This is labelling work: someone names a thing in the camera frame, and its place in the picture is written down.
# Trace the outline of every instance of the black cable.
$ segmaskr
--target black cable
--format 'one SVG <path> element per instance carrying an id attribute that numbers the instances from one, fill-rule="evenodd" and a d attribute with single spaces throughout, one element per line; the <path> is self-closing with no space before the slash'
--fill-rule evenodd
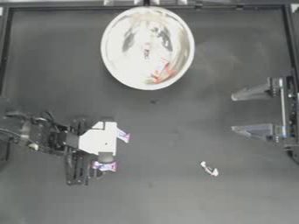
<path id="1" fill-rule="evenodd" d="M 60 132 L 60 130 L 59 130 L 59 128 L 58 128 L 58 123 L 55 122 L 55 118 L 54 118 L 54 114 L 52 114 L 52 112 L 48 111 L 48 110 L 44 110 L 44 111 L 41 112 L 41 118 L 44 118 L 44 119 L 51 123 L 51 125 L 52 125 L 52 127 L 56 129 L 56 131 Z"/>

